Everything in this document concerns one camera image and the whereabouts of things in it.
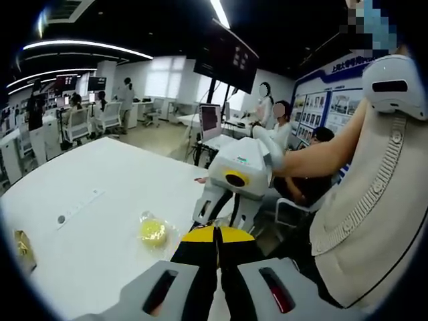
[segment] lab coat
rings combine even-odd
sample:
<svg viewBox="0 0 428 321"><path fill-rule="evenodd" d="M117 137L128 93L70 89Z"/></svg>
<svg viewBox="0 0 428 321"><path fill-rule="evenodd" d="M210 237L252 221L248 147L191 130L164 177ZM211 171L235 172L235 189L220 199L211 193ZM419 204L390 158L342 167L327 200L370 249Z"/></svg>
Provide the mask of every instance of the lab coat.
<svg viewBox="0 0 428 321"><path fill-rule="evenodd" d="M129 89L129 86L120 89L118 93L118 101L122 102L120 110L131 110L134 97L135 91L134 89Z"/></svg>
<svg viewBox="0 0 428 321"><path fill-rule="evenodd" d="M275 124L274 129L269 130L269 136L272 140L281 147L282 150L286 150L288 147L288 138L292 131L292 125L288 122L287 124L280 127L278 123Z"/></svg>

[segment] led light strip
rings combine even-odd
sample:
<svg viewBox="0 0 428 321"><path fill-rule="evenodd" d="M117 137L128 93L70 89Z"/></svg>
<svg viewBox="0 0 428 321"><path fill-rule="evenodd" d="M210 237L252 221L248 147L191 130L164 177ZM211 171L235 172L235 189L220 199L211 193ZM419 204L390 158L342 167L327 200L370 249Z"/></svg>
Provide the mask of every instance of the led light strip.
<svg viewBox="0 0 428 321"><path fill-rule="evenodd" d="M83 40L49 40L49 41L41 41L32 43L31 45L27 45L22 50L27 50L31 48L41 47L44 45L91 45L92 47L101 47L101 48L107 48L107 49L113 49L118 51L123 51L128 54L144 57L147 59L153 59L152 56L146 55L144 53L140 53L138 51L129 50L126 48L118 47L116 45L107 45L105 43L99 43L99 42L92 42L92 41L83 41Z"/></svg>
<svg viewBox="0 0 428 321"><path fill-rule="evenodd" d="M41 81L41 83L44 83L44 82L54 82L55 80L56 80L56 78L47 79L47 80L42 80L42 81ZM18 91L22 90L22 89L26 89L26 88L31 87L31 86L33 86L33 85L34 85L34 84L30 84L30 85L26 85L26 86L24 86L24 87L20 87L20 88L18 88L18 89L15 89L15 90L11 91L10 93L8 93L8 95L10 96L10 95L12 95L12 94L14 94L14 93L16 93L16 92L18 92Z"/></svg>
<svg viewBox="0 0 428 321"><path fill-rule="evenodd" d="M94 71L96 71L96 68L74 68L74 69L52 70L51 72L42 72L40 74L36 74L36 75L32 75L32 76L28 76L28 77L19 79L16 82L12 82L11 84L7 85L6 88L9 88L10 86L13 86L19 82L23 82L24 80L28 80L28 79L31 79L34 77L39 77L39 76L48 75L48 74L55 74L55 73L59 73L59 72L94 72Z"/></svg>
<svg viewBox="0 0 428 321"><path fill-rule="evenodd" d="M211 4L215 10L215 13L217 14L220 22L222 25L224 25L227 29L230 29L229 22L227 20L225 11L223 10L223 7L221 6L220 0L211 0Z"/></svg>

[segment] white chair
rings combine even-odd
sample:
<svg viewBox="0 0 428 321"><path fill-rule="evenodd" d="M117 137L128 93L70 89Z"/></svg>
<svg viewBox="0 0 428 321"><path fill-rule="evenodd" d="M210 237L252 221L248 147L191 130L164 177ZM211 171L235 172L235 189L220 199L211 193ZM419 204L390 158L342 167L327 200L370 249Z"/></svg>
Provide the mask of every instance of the white chair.
<svg viewBox="0 0 428 321"><path fill-rule="evenodd" d="M83 108L75 110L70 114L68 124L63 127L64 138L73 143L83 137L90 135L89 110Z"/></svg>
<svg viewBox="0 0 428 321"><path fill-rule="evenodd" d="M165 99L162 98L155 98L153 101L153 112L149 112L147 114L148 117L151 117L152 120L147 122L146 126L149 126L151 124L155 124L156 127L159 127L159 116L162 113L162 107Z"/></svg>
<svg viewBox="0 0 428 321"><path fill-rule="evenodd" d="M27 124L19 126L19 136L17 138L19 156L24 158L33 150Z"/></svg>
<svg viewBox="0 0 428 321"><path fill-rule="evenodd" d="M95 115L95 126L104 134L106 129L120 127L120 107L121 102L111 102L106 105L104 112Z"/></svg>

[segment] white robot body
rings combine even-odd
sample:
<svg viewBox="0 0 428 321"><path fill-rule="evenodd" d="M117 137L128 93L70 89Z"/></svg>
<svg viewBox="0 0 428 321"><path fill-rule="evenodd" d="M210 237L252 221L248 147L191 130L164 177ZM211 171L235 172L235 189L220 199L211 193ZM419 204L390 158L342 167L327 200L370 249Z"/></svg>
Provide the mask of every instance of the white robot body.
<svg viewBox="0 0 428 321"><path fill-rule="evenodd" d="M261 199L269 187L260 145L252 138L242 138L223 147L209 167L212 183L249 199Z"/></svg>

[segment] window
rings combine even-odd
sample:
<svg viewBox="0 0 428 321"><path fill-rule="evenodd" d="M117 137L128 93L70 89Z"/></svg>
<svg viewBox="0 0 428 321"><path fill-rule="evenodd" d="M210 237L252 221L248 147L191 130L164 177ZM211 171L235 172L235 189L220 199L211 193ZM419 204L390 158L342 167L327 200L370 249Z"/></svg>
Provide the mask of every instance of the window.
<svg viewBox="0 0 428 321"><path fill-rule="evenodd" d="M208 97L208 90L209 86L211 85L211 78L207 76L201 76L199 79L199 85L198 85L198 91L196 95L196 102L206 102ZM226 91L227 91L227 84L224 82L219 82L218 80L215 83L216 91L213 95L212 104L217 104L222 106L225 101ZM230 108L233 110L241 110L243 98L245 96L245 93L243 91L238 91L235 95L232 95L234 87L230 87L228 98L230 103Z"/></svg>
<svg viewBox="0 0 428 321"><path fill-rule="evenodd" d="M179 95L185 57L155 58L150 63L145 95L175 99Z"/></svg>

